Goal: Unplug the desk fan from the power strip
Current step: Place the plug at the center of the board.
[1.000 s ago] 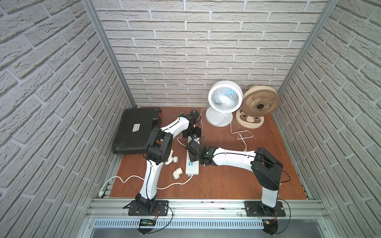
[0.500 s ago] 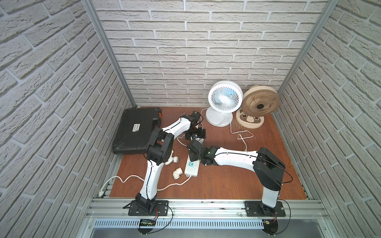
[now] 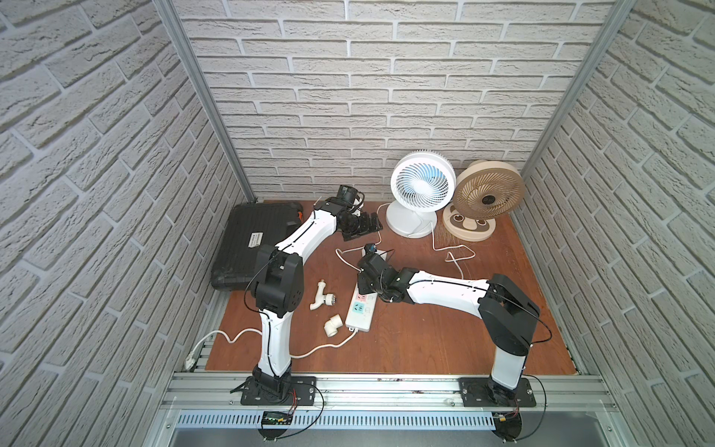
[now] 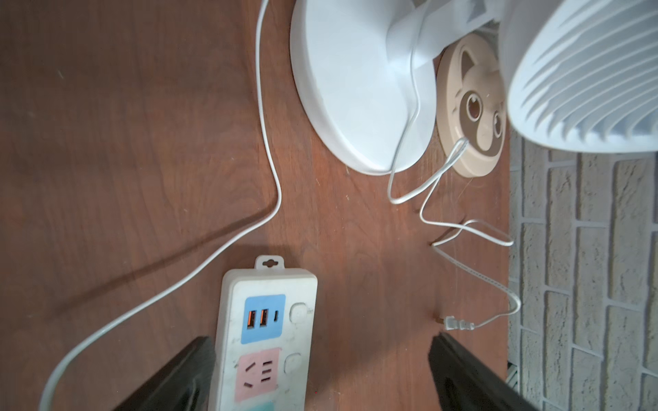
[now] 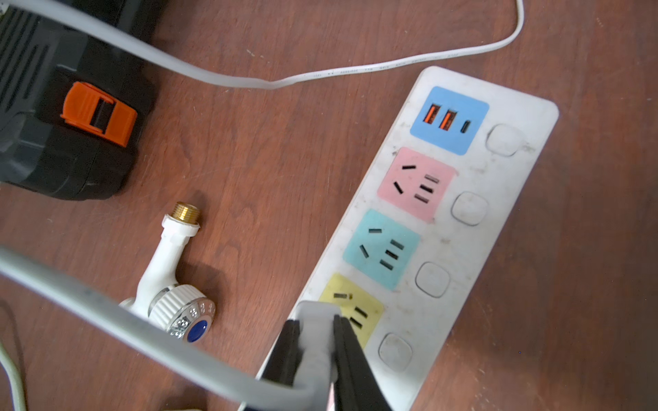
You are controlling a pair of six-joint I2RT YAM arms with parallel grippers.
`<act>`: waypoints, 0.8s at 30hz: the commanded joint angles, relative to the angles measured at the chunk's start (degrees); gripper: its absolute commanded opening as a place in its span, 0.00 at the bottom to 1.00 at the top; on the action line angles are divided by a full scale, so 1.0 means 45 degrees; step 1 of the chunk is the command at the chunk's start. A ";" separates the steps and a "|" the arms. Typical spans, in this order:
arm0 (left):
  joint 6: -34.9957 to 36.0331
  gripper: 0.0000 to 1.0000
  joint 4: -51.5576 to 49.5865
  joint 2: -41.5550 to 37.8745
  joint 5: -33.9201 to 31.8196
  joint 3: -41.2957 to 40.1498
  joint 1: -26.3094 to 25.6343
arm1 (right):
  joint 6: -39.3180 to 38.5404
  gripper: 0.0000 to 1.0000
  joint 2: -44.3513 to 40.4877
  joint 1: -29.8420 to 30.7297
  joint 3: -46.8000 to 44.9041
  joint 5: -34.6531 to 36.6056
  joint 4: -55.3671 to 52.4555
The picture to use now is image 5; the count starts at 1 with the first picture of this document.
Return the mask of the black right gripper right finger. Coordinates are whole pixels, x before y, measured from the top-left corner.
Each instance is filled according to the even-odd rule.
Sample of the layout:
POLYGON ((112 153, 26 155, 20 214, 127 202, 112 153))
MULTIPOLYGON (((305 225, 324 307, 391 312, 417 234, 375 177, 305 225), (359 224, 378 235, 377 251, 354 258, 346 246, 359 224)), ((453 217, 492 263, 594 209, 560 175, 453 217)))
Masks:
POLYGON ((335 409, 391 411, 351 322, 345 317, 335 315, 332 328, 335 342, 334 360, 338 373, 333 388, 335 409))

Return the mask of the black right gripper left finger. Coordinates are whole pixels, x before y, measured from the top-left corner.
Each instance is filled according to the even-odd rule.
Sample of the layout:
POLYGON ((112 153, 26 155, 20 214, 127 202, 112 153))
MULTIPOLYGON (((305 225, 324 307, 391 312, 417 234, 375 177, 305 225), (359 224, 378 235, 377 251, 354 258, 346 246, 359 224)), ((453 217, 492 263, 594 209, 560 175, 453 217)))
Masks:
POLYGON ((259 380, 293 387, 298 367, 298 357, 300 356, 300 334, 301 325, 299 320, 287 320, 284 323, 260 373, 259 380))

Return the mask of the white multicolour power strip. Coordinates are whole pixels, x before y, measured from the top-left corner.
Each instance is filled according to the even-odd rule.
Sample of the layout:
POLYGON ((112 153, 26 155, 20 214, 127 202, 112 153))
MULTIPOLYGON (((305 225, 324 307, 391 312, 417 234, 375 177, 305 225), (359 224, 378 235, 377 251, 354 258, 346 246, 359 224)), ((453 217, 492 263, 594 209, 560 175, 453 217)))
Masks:
POLYGON ((341 307, 392 409, 415 402, 559 115, 443 68, 413 85, 299 296, 341 307))

